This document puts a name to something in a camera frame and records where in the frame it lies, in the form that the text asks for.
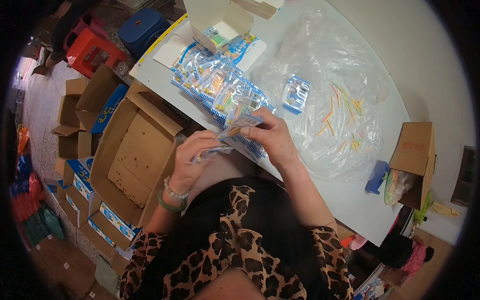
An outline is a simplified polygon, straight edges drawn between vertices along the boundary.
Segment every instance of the white table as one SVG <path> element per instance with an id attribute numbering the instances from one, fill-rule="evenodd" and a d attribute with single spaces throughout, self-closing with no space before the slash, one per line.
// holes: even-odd
<path id="1" fill-rule="evenodd" d="M 252 67 L 244 73 L 244 77 L 248 78 L 251 70 L 259 66 L 269 57 L 275 55 L 282 42 L 284 32 L 286 32 L 304 12 L 310 9 L 319 9 L 326 15 L 337 18 L 356 33 L 358 40 L 363 41 L 367 47 L 371 48 L 363 36 L 355 29 L 354 25 L 326 1 L 286 1 L 282 10 L 279 11 L 271 21 L 253 15 L 254 24 L 252 33 L 267 44 L 267 50 Z M 137 64 L 134 67 L 131 75 L 200 125 L 219 132 L 211 116 L 208 115 L 198 103 L 170 83 L 173 77 L 173 71 L 153 60 L 153 56 L 157 50 L 170 39 L 175 30 L 166 36 L 152 52 L 146 55 L 141 64 Z M 378 65 L 382 66 L 386 73 L 388 73 L 380 58 L 375 56 L 375 59 Z M 382 130 L 382 143 L 378 159 L 384 161 L 390 161 L 392 157 L 400 135 L 402 123 L 410 121 L 405 105 L 390 76 L 388 80 L 390 94 L 378 110 L 378 123 Z M 238 145 L 232 146 L 243 153 L 243 151 L 241 151 L 242 147 Z M 268 158 L 262 159 L 259 166 L 281 179 L 277 169 L 272 166 Z M 380 188 L 380 195 L 375 195 L 364 191 L 365 181 L 324 182 L 314 180 L 314 183 L 336 219 L 372 243 L 380 246 L 402 207 L 401 204 L 393 206 L 384 204 L 384 185 Z"/>

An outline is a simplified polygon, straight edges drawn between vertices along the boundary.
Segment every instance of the wall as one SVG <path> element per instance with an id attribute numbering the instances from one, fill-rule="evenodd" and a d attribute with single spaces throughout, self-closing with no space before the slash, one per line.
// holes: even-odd
<path id="1" fill-rule="evenodd" d="M 377 52 L 412 121 L 431 121 L 437 164 L 432 199 L 462 212 L 447 219 L 429 212 L 422 228 L 454 243 L 465 209 L 450 204 L 464 145 L 475 146 L 475 128 L 462 66 L 447 32 L 422 0 L 329 0 Z"/>

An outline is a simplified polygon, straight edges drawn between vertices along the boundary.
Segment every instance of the clear plastic sheet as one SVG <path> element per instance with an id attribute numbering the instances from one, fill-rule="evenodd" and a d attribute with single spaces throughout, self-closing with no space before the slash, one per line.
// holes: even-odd
<path id="1" fill-rule="evenodd" d="M 388 93 L 386 74 L 371 60 L 372 50 L 353 36 L 320 11 L 307 12 L 287 32 L 277 56 L 251 74 L 251 82 L 287 122 L 310 173 L 320 180 L 368 180 L 380 149 L 375 113 Z M 312 84 L 299 115 L 282 108 L 292 74 Z"/>

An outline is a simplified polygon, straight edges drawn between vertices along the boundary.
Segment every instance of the woman's right hand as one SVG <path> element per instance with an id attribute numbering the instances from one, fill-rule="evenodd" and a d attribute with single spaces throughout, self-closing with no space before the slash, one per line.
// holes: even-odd
<path id="1" fill-rule="evenodd" d="M 264 129 L 258 127 L 243 127 L 240 133 L 263 145 L 270 162 L 280 173 L 291 168 L 297 168 L 300 159 L 288 126 L 282 118 L 276 117 L 267 108 L 262 107 L 252 113 L 264 119 Z"/>

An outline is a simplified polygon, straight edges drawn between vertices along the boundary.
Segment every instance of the black hair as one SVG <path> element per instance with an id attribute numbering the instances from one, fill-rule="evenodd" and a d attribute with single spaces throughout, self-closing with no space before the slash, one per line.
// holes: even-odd
<path id="1" fill-rule="evenodd" d="M 423 262 L 429 262 L 430 259 L 432 259 L 434 253 L 435 250 L 432 247 L 428 247 L 427 250 L 425 250 L 425 259 L 423 260 Z"/>

